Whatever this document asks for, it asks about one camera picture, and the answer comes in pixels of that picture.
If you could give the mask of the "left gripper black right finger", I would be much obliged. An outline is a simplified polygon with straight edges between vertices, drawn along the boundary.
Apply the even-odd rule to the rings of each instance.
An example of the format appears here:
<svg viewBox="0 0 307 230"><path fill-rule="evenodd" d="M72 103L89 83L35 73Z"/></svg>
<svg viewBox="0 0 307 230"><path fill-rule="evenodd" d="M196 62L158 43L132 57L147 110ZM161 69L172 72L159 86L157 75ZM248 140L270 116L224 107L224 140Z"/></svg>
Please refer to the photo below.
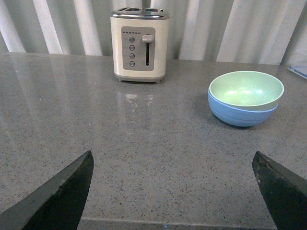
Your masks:
<svg viewBox="0 0 307 230"><path fill-rule="evenodd" d="M279 230L307 228L307 180L260 151L252 168L267 209Z"/></svg>

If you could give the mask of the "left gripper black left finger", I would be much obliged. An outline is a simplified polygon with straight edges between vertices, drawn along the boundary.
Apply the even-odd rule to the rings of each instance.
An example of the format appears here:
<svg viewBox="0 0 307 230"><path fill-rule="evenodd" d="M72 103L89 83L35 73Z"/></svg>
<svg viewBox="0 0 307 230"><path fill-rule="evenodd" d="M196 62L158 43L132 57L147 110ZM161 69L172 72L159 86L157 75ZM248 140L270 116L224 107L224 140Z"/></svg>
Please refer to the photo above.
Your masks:
<svg viewBox="0 0 307 230"><path fill-rule="evenodd" d="M94 170L87 151L0 215L2 230L75 230L81 220Z"/></svg>

